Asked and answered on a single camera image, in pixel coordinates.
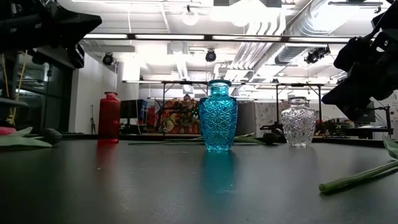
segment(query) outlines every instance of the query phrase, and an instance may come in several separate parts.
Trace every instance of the pink object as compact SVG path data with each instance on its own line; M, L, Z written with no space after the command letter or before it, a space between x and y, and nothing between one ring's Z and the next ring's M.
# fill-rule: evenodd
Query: pink object
M15 130L15 128L0 127L0 136L1 135L9 135L14 132L17 132L17 130Z
M99 104L98 139L119 142L120 100L114 92L105 92Z

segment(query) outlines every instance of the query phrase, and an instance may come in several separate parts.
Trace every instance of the plant stem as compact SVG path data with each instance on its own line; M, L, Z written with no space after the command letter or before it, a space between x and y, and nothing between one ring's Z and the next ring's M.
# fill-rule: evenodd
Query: plant stem
M331 190L336 190L336 189L338 189L340 187L344 187L348 184L355 184L359 181L366 180L367 178L370 178L374 175L380 174L380 173L387 171L389 169L392 169L394 167L398 167L398 161L390 162L388 164L376 167L374 169L360 172L358 174L352 175L351 177L344 177L344 178L340 178L337 180L333 180L333 181L325 183L325 184L320 184L319 190L322 193L329 192Z

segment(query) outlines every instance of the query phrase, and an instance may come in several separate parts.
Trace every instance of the blue glass vase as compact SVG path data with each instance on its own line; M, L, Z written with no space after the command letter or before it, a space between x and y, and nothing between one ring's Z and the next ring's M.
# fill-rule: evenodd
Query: blue glass vase
M209 151L228 151L234 141L238 104L228 95L231 82L212 80L211 95L200 99L200 126Z

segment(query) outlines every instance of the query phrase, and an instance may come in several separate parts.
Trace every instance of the computer monitor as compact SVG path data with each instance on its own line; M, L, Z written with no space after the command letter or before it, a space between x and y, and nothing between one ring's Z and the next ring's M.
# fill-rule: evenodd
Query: computer monitor
M374 108L374 102L370 102L370 104L367 105L366 107L369 110L366 110L362 117L360 117L358 120L355 121L355 123L372 123L376 122L376 115L375 115L375 110L372 110Z

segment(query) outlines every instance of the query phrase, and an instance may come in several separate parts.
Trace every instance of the vase rim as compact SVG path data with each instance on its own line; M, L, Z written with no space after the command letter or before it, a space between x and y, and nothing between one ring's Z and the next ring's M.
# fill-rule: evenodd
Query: vase rim
M305 96L293 96L293 97L289 98L289 101L290 100L307 100L307 97L305 97Z
M225 83L227 84L229 87L231 87L232 83L229 80L210 80L209 81L209 86L211 86L214 83Z
M116 93L116 92L112 92L112 91L107 91L107 92L104 92L104 94L115 94L116 96L118 95L118 93Z

